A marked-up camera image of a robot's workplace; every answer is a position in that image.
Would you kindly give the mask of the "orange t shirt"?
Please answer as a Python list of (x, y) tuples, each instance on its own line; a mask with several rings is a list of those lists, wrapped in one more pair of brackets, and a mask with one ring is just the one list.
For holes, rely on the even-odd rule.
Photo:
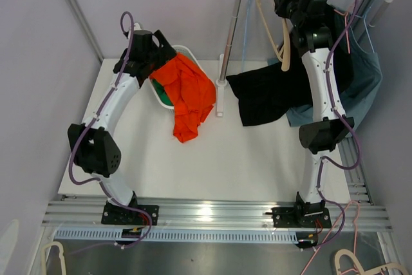
[(200, 67), (182, 53), (150, 75), (164, 89), (174, 107), (173, 135), (181, 142), (198, 136), (214, 104), (214, 83)]

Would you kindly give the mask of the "beige wooden hanger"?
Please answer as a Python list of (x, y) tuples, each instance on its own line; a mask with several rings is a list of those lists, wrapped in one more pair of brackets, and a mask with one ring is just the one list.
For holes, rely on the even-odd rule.
[(272, 32), (268, 26), (267, 19), (265, 18), (265, 13), (262, 7), (261, 0), (255, 0), (257, 10), (259, 12), (259, 16), (263, 23), (265, 32), (267, 34), (268, 40), (270, 45), (274, 51), (274, 54), (278, 61), (281, 63), (281, 71), (287, 72), (290, 69), (290, 62), (291, 62), (291, 43), (290, 43), (290, 32), (288, 23), (285, 18), (281, 18), (281, 26), (283, 32), (283, 45), (280, 46), (275, 43), (274, 38), (272, 36)]

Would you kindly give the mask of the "green t shirt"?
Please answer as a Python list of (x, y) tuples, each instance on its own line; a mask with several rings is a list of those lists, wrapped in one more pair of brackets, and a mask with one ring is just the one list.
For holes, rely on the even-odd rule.
[(154, 92), (160, 100), (160, 103), (168, 109), (174, 109), (174, 105), (168, 97), (164, 87), (155, 79), (153, 79), (151, 83), (153, 85)]

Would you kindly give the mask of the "black t shirt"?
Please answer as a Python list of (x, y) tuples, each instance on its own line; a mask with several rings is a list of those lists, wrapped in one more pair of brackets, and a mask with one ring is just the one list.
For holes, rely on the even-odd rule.
[[(333, 42), (344, 29), (342, 16), (327, 5), (325, 24), (331, 30)], [(290, 44), (290, 68), (281, 70), (277, 62), (264, 68), (227, 76), (230, 87), (238, 99), (239, 115), (243, 126), (258, 126), (280, 119), (290, 108), (309, 105), (312, 94), (305, 67), (295, 46)], [(346, 43), (336, 47), (333, 54), (335, 78), (339, 94), (354, 79), (353, 63)]]

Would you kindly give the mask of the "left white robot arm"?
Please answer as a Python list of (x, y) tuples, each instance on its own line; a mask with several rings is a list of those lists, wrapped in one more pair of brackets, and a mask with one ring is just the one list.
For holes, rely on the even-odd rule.
[(68, 174), (75, 185), (97, 182), (107, 197), (102, 223), (151, 226), (153, 219), (140, 207), (135, 192), (119, 172), (121, 151), (113, 135), (126, 106), (150, 74), (176, 57), (160, 30), (126, 33), (129, 45), (113, 69), (113, 77), (92, 116), (71, 124)]

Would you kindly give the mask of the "pink wire hanger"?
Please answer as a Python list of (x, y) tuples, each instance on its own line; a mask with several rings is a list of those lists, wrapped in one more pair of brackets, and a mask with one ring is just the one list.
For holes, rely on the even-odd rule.
[(351, 54), (351, 43), (350, 43), (350, 38), (349, 38), (349, 30), (346, 29), (346, 27), (349, 25), (350, 23), (350, 17), (352, 15), (353, 12), (357, 13), (357, 9), (356, 9), (356, 0), (353, 1), (353, 3), (347, 8), (346, 11), (342, 11), (338, 8), (333, 8), (333, 11), (335, 14), (341, 16), (343, 18), (344, 21), (344, 28), (342, 30), (342, 34), (343, 37), (338, 39), (337, 42), (338, 44), (340, 44), (341, 40), (344, 39), (344, 42), (346, 43), (346, 51), (347, 54)]

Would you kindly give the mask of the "light blue wire hanger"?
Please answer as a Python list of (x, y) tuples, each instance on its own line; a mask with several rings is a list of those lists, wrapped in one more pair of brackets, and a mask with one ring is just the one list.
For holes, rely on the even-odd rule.
[(245, 59), (247, 55), (247, 44), (248, 44), (248, 23), (250, 17), (250, 8), (252, 6), (252, 0), (247, 0), (246, 16), (245, 16), (245, 27), (243, 34), (243, 46), (241, 54), (241, 73), (245, 71)]

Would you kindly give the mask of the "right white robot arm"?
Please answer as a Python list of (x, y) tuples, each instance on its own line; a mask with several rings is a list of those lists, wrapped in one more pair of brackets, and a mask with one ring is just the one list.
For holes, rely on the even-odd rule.
[(325, 214), (321, 169), (326, 157), (354, 127), (339, 100), (333, 68), (333, 37), (325, 23), (328, 0), (274, 0), (275, 12), (292, 25), (292, 42), (305, 67), (312, 96), (313, 121), (299, 128), (306, 149), (303, 183), (297, 192), (293, 219), (308, 226)]

